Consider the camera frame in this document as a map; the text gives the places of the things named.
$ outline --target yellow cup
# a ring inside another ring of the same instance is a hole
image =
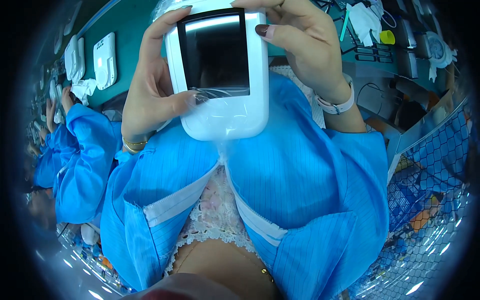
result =
[[[395,36],[390,30],[384,30],[380,33],[380,41],[384,44],[395,44]]]

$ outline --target white lace top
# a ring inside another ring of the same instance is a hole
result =
[[[224,166],[219,166],[214,171],[202,196],[193,207],[180,232],[164,275],[167,276],[168,272],[173,270],[179,247],[191,244],[194,240],[203,242],[207,239],[234,242],[237,247],[245,247],[248,252],[257,252],[240,218],[235,196],[227,183]]]

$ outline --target black display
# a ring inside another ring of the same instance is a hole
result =
[[[250,94],[244,9],[190,15],[177,27],[189,90],[209,98]]]

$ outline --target mesh partition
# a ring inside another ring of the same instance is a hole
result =
[[[417,298],[430,280],[438,284],[434,273],[467,212],[463,192],[470,129],[468,106],[463,106],[403,153],[387,188],[388,238],[377,260],[348,288],[350,299]]]

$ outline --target wristwatch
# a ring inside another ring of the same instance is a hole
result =
[[[343,73],[343,77],[345,77],[346,81],[348,82],[348,85],[350,85],[350,90],[351,90],[350,98],[348,99],[347,102],[342,104],[332,104],[323,100],[315,92],[315,99],[317,101],[317,104],[323,109],[324,112],[332,115],[339,115],[340,113],[349,110],[353,106],[353,103],[355,102],[355,92],[353,91],[352,78],[345,73]]]

